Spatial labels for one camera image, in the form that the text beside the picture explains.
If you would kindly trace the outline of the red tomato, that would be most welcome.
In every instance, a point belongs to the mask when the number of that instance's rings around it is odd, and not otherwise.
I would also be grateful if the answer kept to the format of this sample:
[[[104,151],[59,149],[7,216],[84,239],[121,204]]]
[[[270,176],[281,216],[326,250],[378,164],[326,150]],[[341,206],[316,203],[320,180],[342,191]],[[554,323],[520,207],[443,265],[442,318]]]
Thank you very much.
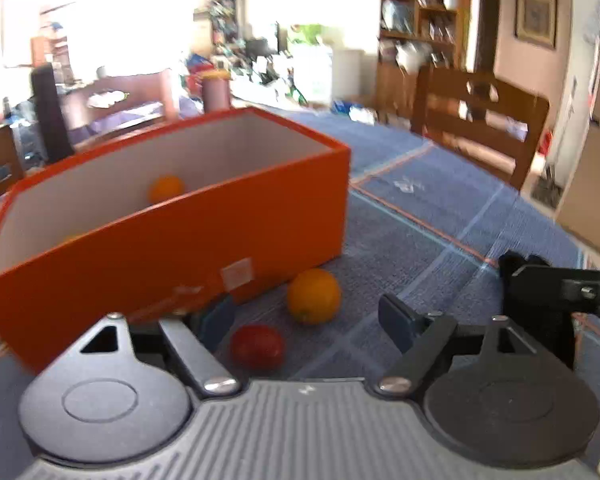
[[[283,365],[286,342],[276,328],[245,325],[230,338],[230,355],[235,363],[259,372],[276,370]]]

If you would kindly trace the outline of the orange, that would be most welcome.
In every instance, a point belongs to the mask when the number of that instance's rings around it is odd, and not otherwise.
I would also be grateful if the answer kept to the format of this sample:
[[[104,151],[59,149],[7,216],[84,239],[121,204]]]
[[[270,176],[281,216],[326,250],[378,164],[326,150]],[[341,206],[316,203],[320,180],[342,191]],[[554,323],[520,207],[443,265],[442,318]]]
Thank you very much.
[[[337,279],[323,269],[310,269],[298,274],[287,287],[287,310],[303,325],[330,322],[340,311],[341,288]]]
[[[147,199],[151,205],[157,205],[186,192],[184,181],[173,174],[166,174],[153,180],[147,191]]]

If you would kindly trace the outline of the blue plaid tablecloth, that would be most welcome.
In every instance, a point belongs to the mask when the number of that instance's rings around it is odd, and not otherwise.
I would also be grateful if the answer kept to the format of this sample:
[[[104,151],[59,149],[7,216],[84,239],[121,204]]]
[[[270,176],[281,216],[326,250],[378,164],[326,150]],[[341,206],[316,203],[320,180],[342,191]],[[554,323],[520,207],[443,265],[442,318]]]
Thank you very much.
[[[342,290],[338,316],[301,326],[280,287],[237,310],[237,327],[272,326],[283,335],[280,378],[378,378],[399,355],[377,319],[386,292],[417,311],[477,324],[500,310],[495,263],[503,252],[584,263],[570,236],[517,192],[418,136],[332,114],[292,119],[350,146],[353,185],[343,253],[328,265]]]

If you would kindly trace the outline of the wooden chair right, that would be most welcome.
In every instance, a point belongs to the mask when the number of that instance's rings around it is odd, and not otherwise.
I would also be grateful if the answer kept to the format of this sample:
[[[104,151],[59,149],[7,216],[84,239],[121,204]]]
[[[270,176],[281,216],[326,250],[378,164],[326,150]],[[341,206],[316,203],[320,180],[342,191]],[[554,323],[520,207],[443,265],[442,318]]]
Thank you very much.
[[[411,130],[519,191],[550,111],[545,96],[492,73],[419,69]]]

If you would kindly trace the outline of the orange cardboard box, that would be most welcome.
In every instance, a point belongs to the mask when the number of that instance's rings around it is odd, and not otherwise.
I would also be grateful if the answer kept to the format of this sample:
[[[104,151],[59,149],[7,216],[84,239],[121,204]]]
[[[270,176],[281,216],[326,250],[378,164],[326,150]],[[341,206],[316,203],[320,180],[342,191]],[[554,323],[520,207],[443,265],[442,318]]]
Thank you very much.
[[[258,108],[204,114],[69,157],[0,206],[0,339],[42,370],[110,312],[147,321],[245,302],[338,257],[346,144]],[[186,192],[151,205],[151,182]]]

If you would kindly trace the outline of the black cylinder speaker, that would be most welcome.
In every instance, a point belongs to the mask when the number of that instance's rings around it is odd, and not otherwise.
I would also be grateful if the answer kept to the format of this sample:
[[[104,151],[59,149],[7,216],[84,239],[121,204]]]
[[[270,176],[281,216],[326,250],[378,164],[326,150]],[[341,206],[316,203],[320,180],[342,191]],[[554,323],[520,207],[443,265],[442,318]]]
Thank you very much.
[[[35,67],[31,73],[31,87],[38,132],[46,151],[47,162],[60,162],[72,156],[74,149],[62,114],[53,66],[44,64]]]

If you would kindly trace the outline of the wooden chair far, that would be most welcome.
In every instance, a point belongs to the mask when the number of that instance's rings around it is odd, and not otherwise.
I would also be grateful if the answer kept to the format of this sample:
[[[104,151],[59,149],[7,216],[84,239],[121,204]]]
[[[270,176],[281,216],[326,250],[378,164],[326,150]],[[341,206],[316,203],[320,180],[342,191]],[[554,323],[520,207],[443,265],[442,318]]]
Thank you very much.
[[[125,119],[121,125],[110,124],[114,115],[132,114],[133,110],[147,105],[158,105],[158,112]],[[135,122],[132,129],[163,120],[173,122],[180,116],[180,99],[172,89],[171,74],[166,70],[104,77],[61,96],[60,109],[70,133],[91,139],[124,131],[126,122]]]

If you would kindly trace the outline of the pink cup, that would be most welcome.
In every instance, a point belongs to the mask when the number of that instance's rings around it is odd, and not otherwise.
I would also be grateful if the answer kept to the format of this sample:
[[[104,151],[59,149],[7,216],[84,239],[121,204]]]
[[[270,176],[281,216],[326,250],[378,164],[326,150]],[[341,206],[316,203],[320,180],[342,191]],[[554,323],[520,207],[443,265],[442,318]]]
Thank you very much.
[[[230,73],[227,70],[207,70],[201,75],[200,84],[206,113],[230,108]]]

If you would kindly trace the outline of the wooden bookshelf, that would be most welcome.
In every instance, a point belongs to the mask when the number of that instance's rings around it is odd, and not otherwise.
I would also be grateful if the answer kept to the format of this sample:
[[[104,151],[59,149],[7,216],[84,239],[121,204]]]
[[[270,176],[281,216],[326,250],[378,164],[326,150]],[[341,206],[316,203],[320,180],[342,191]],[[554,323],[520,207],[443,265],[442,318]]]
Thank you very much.
[[[417,70],[413,52],[426,62],[465,65],[471,0],[380,0],[375,106],[380,114],[409,118]]]

